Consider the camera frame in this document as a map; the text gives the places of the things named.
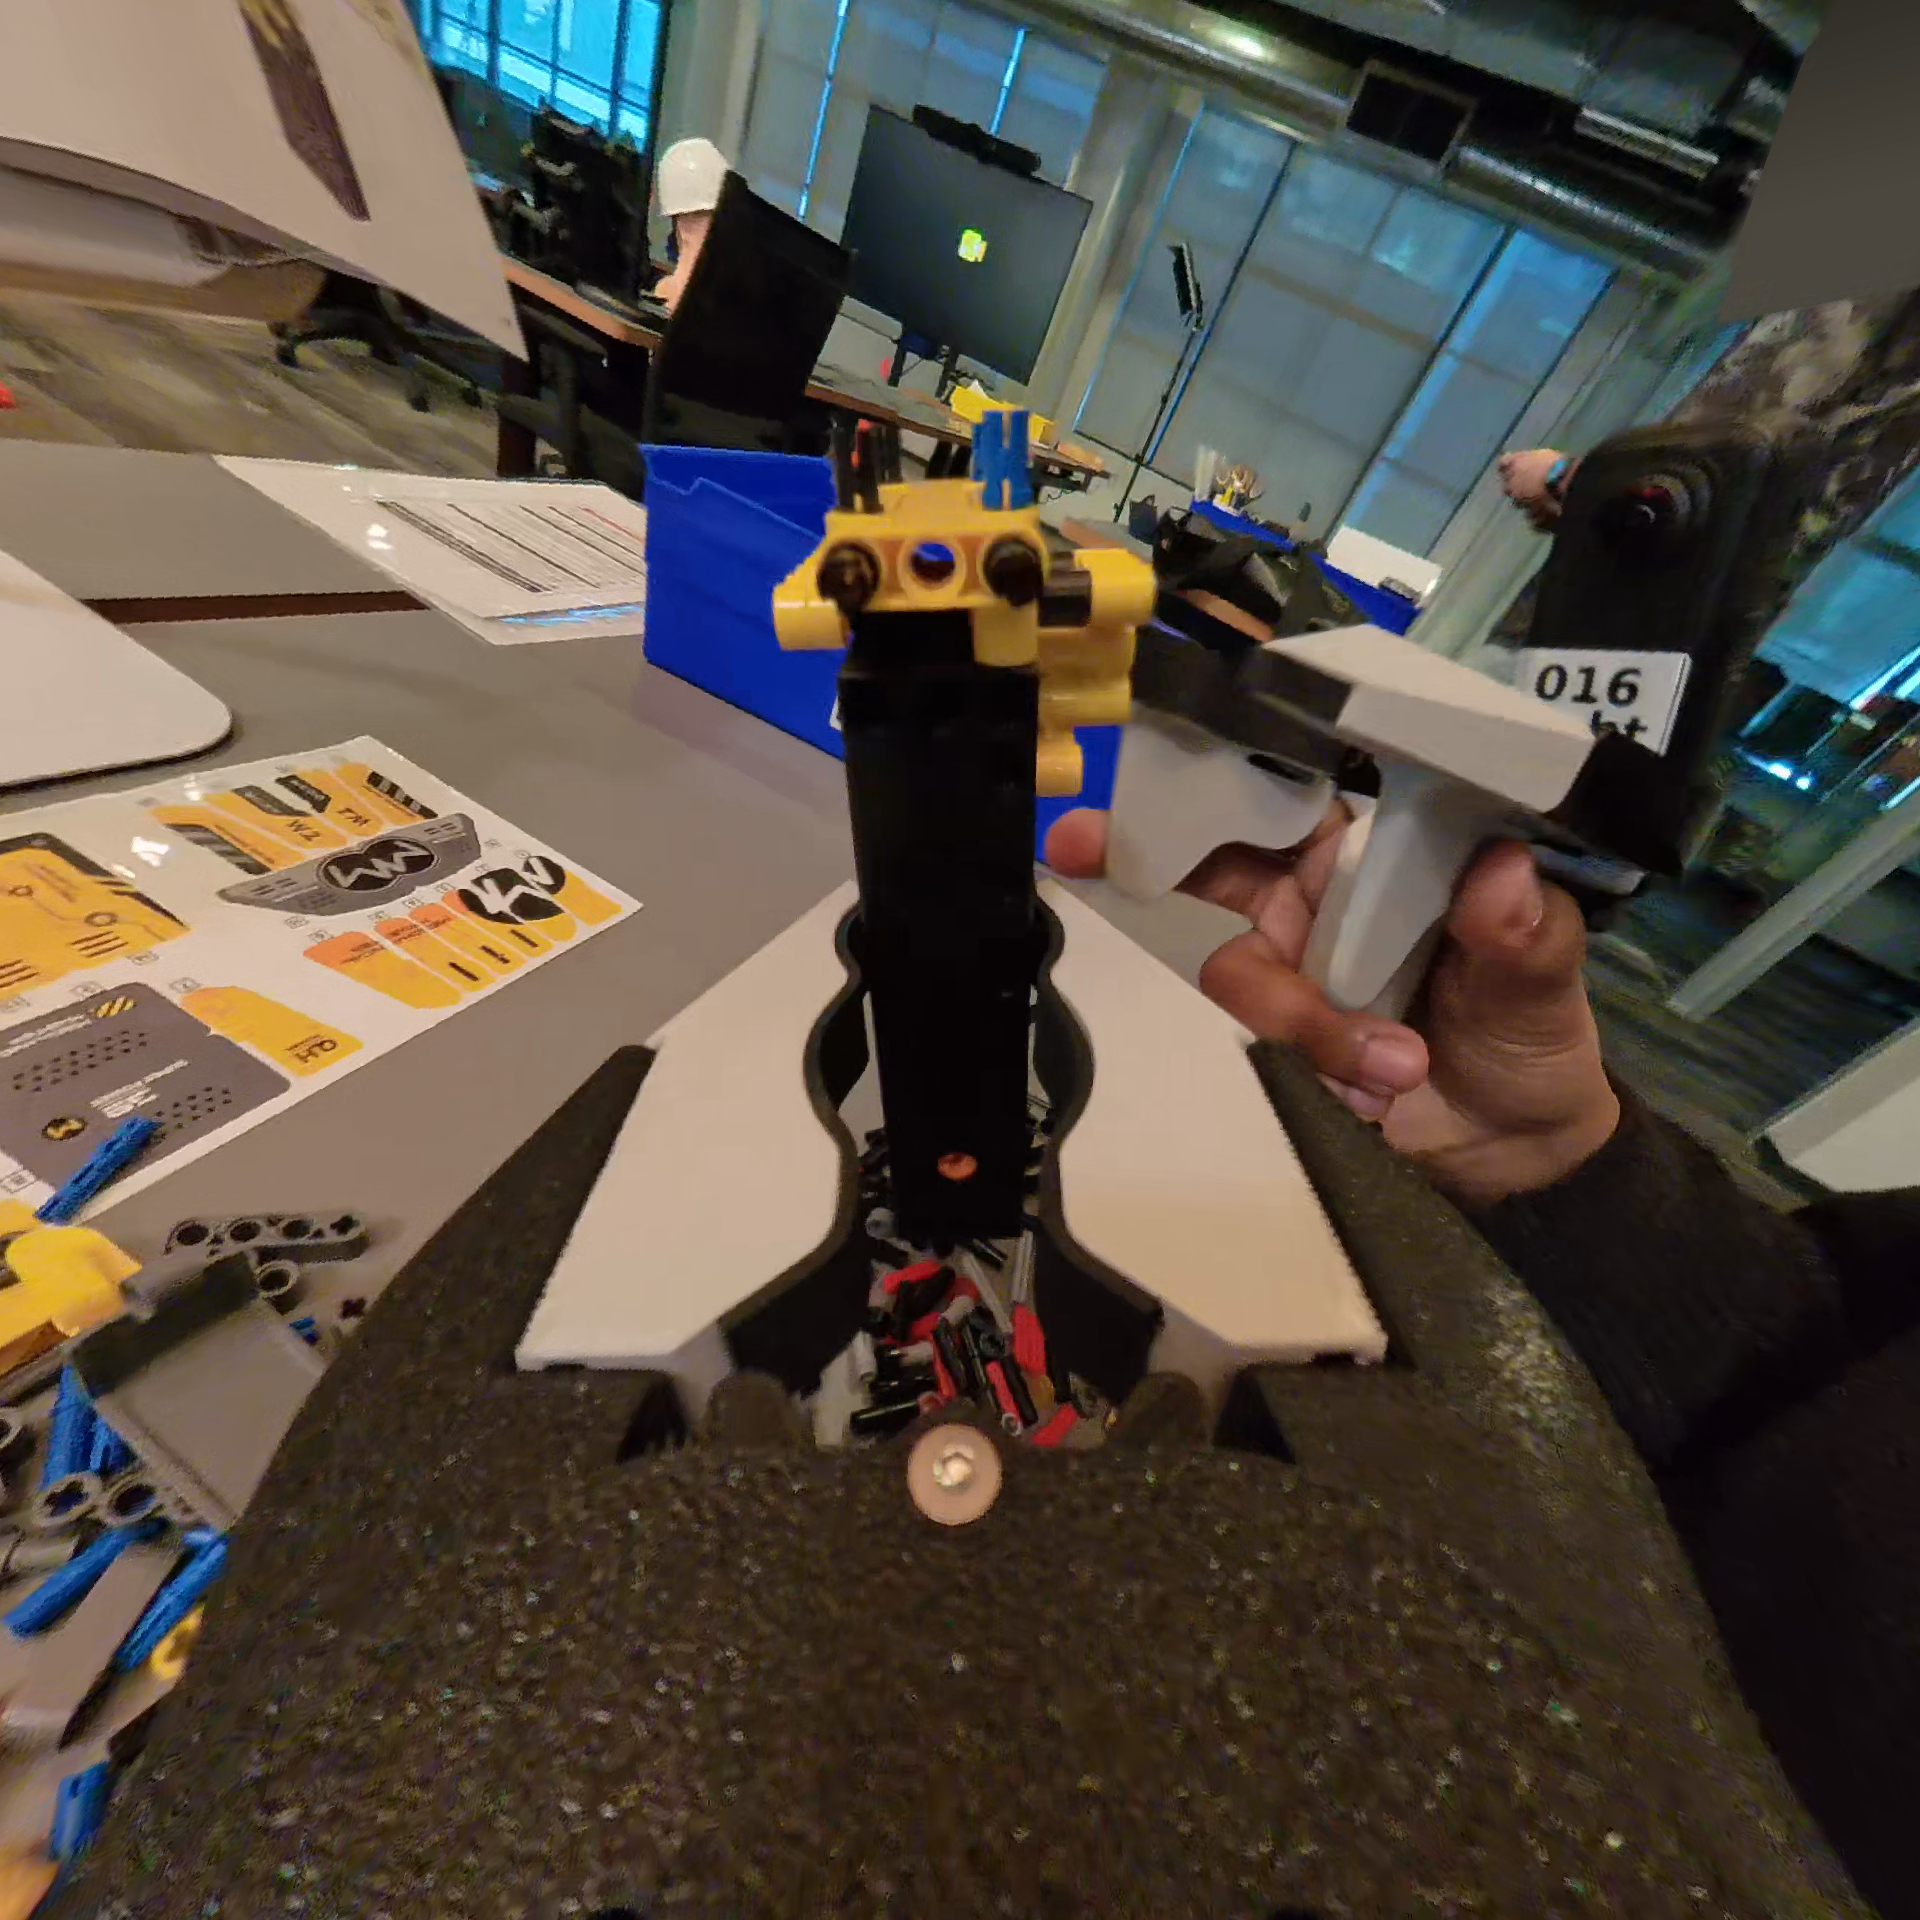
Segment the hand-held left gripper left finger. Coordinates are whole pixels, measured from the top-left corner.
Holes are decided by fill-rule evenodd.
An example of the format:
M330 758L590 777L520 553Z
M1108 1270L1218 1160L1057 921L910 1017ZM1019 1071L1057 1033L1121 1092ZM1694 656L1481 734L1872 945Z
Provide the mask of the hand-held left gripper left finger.
M812 1400L852 1342L870 1073L843 883L644 1043L644 1075L520 1336L524 1374L731 1374Z

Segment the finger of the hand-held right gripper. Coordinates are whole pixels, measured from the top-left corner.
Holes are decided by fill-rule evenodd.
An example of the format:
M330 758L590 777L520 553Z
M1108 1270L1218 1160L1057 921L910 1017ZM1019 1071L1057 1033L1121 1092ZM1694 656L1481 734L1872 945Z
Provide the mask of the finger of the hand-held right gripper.
M1155 628L1134 694L1134 819L1322 819L1355 758L1544 816L1601 793L1593 732L1379 627L1273 640Z

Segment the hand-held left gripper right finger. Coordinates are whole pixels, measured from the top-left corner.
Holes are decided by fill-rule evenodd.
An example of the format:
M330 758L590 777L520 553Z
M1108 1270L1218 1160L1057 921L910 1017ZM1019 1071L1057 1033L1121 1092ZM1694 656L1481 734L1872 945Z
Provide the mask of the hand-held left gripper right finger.
M1124 1402L1150 1374L1218 1408L1256 1364L1380 1364L1388 1337L1252 1059L1196 988L1054 881L1036 1071L1050 1370Z

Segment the black and yellow brick assembly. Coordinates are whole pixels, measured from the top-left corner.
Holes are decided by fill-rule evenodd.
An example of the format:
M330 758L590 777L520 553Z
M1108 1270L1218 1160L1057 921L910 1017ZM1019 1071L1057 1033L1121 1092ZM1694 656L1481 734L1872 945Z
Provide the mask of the black and yellow brick assembly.
M1038 803L1081 793L1081 729L1128 722L1160 591L1130 553L1050 553L1023 410L976 422L968 476L921 482L894 428L860 422L834 433L833 480L817 552L776 587L776 640L843 658L851 954L891 1207L945 1254L1019 1233Z

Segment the pile of brick parts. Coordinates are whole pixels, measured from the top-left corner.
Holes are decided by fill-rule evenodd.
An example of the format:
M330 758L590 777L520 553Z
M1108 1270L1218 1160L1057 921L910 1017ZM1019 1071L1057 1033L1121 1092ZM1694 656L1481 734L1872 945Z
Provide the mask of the pile of brick parts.
M1132 1400L1004 1444L942 1527L898 1443L820 1449L770 1361L520 1371L611 1131L548 1123L316 1384L234 1354L235 1262L161 1272L87 1385L239 1416L184 1687L105 1755L34 1916L1150 1916L1144 1742L1097 1618ZM244 1387L270 1406L247 1408Z

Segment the person's right hand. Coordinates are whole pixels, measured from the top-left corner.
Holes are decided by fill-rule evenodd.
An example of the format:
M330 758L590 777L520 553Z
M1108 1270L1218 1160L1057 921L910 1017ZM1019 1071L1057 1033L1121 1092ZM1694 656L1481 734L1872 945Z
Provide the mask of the person's right hand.
M1200 967L1203 995L1302 1055L1464 1207L1558 1185L1622 1120L1576 902L1524 843L1490 843L1458 878L1412 1023L1337 1010L1311 983L1306 948L1351 822L1337 800L1294 849L1227 843L1182 875L1182 895L1246 921Z

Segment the yellow and grey sticker sheet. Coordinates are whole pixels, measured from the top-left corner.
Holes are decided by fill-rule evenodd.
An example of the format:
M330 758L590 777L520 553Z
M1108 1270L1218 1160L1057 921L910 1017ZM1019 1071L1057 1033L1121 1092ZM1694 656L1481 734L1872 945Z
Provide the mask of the yellow and grey sticker sheet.
M139 1194L639 913L372 736L15 812L6 1203L136 1118Z

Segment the blue storage bin white tag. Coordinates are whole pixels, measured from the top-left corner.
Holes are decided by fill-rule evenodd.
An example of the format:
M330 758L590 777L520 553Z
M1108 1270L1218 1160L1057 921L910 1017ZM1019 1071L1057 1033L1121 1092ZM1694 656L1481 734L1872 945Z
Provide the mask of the blue storage bin white tag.
M1112 790L1155 576L1057 548L1025 452L1023 414L919 480L871 422L830 460L647 448L649 663L840 755L864 867L1012 868Z

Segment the laminated paper sheet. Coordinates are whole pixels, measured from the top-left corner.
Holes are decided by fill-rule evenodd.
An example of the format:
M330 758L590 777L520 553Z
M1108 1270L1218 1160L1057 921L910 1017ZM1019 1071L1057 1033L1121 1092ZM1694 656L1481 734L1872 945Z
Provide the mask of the laminated paper sheet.
M611 488L228 455L216 465L486 643L644 636L647 514Z

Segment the black monitor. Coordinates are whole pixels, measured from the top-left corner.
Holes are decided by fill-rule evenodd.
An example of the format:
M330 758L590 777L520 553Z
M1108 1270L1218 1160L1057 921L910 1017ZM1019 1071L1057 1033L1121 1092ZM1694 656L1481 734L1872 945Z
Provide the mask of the black monitor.
M1028 382L1094 203L874 105L840 236L849 298L938 353Z

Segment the white book stand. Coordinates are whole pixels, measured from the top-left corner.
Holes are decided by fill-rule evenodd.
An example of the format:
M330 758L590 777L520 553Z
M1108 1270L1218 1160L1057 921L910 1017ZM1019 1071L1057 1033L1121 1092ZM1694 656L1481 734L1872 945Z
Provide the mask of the white book stand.
M321 270L226 230L226 210L153 180L83 179L79 159L6 144L6 303L83 321L288 321ZM151 654L151 625L318 612L370 587L204 452L84 446L6 431L6 792L198 758L234 732L225 700Z

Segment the open instruction booklet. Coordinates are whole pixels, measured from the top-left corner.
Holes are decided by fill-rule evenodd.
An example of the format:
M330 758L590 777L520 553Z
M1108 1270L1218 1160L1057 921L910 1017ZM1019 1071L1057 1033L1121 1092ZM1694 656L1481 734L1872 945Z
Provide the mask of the open instruction booklet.
M327 272L524 358L402 6L3 6L6 295L288 323Z

